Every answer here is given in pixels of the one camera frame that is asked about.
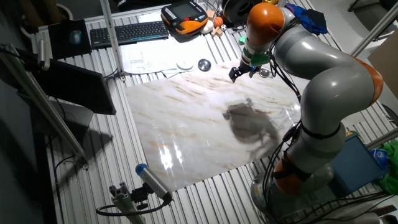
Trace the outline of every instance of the white paper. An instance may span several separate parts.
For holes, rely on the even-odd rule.
[[[166,57],[172,51],[169,40],[152,40],[136,44],[122,45],[123,67],[128,73],[154,73],[177,68],[172,57]]]
[[[162,71],[168,78],[187,71],[179,69],[178,62],[191,63],[192,69],[188,71],[194,71],[198,70],[198,62],[203,58],[215,65],[206,38],[202,35],[184,43],[169,37],[167,40],[122,45],[121,53],[124,70],[133,74]]]
[[[161,21],[162,16],[160,15],[160,12],[154,12],[139,16],[138,20],[139,22],[155,22],[155,21]]]

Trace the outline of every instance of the monitor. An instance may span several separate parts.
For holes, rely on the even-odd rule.
[[[37,54],[17,51],[27,62],[37,64]],[[98,72],[50,59],[47,71],[32,73],[48,96],[84,106],[94,113],[116,114],[108,86]]]

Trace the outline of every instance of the keyboard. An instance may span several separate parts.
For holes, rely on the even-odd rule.
[[[138,41],[144,40],[169,38],[169,32],[162,21],[117,26],[115,27],[115,31],[119,45],[135,44]],[[92,49],[111,46],[107,28],[90,30],[90,37]]]

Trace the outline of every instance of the blue cap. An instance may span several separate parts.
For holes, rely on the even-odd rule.
[[[147,164],[138,164],[136,166],[136,173],[139,175],[146,167],[148,167]]]

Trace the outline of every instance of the marble board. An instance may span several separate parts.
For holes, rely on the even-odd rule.
[[[178,190],[269,156],[300,119],[293,91],[279,78],[228,73],[239,60],[126,88],[148,166]],[[302,92],[308,80],[294,77]],[[361,122],[352,115],[343,123]]]

